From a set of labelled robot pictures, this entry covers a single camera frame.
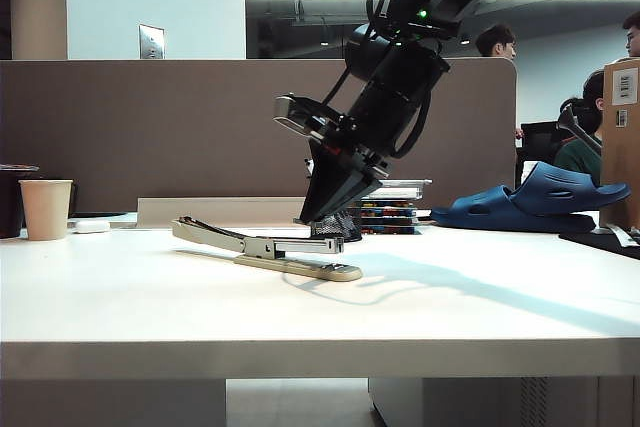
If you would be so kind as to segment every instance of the blue slipper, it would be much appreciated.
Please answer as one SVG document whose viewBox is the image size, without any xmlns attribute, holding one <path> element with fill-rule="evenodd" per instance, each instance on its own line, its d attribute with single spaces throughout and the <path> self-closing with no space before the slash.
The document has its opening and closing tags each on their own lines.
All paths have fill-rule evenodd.
<svg viewBox="0 0 640 427">
<path fill-rule="evenodd" d="M 549 215 L 598 210 L 630 193 L 627 184 L 596 187 L 589 174 L 538 162 L 509 198 L 524 212 Z"/>
<path fill-rule="evenodd" d="M 504 185 L 461 197 L 449 209 L 432 209 L 431 218 L 444 227 L 463 229 L 583 233 L 595 228 L 593 219 L 588 215 L 532 215 L 524 212 L 511 201 L 511 192 Z"/>
</svg>

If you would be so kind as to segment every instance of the white paper cup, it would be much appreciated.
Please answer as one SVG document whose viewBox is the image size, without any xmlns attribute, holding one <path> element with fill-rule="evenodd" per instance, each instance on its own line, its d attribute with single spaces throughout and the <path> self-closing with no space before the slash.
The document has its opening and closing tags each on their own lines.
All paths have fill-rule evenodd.
<svg viewBox="0 0 640 427">
<path fill-rule="evenodd" d="M 67 235 L 71 180 L 20 180 L 29 240 Z"/>
</svg>

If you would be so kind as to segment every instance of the white desk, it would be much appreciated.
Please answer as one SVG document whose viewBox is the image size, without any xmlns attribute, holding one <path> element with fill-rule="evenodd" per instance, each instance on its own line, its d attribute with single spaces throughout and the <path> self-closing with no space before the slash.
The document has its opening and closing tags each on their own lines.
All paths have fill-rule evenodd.
<svg viewBox="0 0 640 427">
<path fill-rule="evenodd" d="M 364 271 L 349 283 L 232 264 L 168 230 L 3 240 L 2 377 L 640 373 L 636 260 L 547 234 L 421 231 L 347 244 L 340 260 Z"/>
</svg>

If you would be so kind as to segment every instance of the dark mug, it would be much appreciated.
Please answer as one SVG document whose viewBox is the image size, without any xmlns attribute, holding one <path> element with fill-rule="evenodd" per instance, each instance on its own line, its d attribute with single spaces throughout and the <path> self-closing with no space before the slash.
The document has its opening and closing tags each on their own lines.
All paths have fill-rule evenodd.
<svg viewBox="0 0 640 427">
<path fill-rule="evenodd" d="M 24 210 L 18 180 L 28 178 L 38 167 L 0 164 L 0 239 L 18 237 Z"/>
</svg>

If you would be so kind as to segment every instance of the floor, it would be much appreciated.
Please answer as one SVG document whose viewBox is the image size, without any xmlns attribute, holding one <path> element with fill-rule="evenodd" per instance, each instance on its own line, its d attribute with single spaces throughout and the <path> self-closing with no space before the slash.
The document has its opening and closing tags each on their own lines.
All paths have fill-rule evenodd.
<svg viewBox="0 0 640 427">
<path fill-rule="evenodd" d="M 227 380 L 227 427 L 384 427 L 367 379 Z"/>
</svg>

